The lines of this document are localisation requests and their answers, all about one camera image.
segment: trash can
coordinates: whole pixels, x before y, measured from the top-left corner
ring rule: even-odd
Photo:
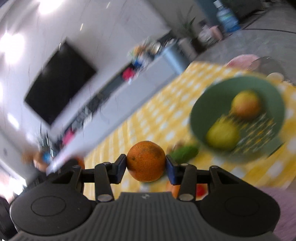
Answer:
[[[161,54],[177,74],[182,74],[190,64],[177,41],[165,47]]]

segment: table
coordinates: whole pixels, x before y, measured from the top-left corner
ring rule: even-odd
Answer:
[[[114,162],[121,153],[127,154],[132,145],[142,140],[153,141],[164,150],[179,140],[193,140],[189,115],[199,96],[211,84],[246,74],[258,75],[210,63],[191,63],[183,74],[154,95],[100,143],[86,157],[86,168],[94,168],[105,161]],[[201,148],[190,163],[198,169],[218,165],[254,186],[287,187],[296,176],[296,88],[286,82],[273,84],[282,94],[286,116],[280,131],[284,144],[272,156],[248,163],[233,163]],[[167,180],[164,177],[153,183],[140,183],[126,170],[121,184],[112,184],[111,187],[117,198],[121,191],[165,191]],[[84,194],[94,199],[94,184],[86,184]]]

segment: pear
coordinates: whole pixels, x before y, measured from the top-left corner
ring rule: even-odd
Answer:
[[[239,127],[227,118],[217,120],[206,135],[208,144],[220,150],[232,150],[240,140]]]

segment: red object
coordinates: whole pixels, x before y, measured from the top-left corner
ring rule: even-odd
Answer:
[[[72,130],[68,130],[68,131],[66,132],[66,134],[64,135],[64,137],[63,137],[63,144],[64,144],[64,145],[69,144],[70,141],[72,141],[72,139],[74,138],[74,134],[75,134],[74,131],[72,131]]]
[[[125,81],[128,81],[130,78],[135,76],[135,71],[132,68],[127,68],[123,73],[122,73],[122,78]]]
[[[196,184],[196,196],[203,196],[206,193],[207,191],[202,184]]]

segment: black tv screen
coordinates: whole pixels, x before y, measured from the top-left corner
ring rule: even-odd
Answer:
[[[51,125],[95,73],[95,69],[65,42],[35,80],[25,102]]]

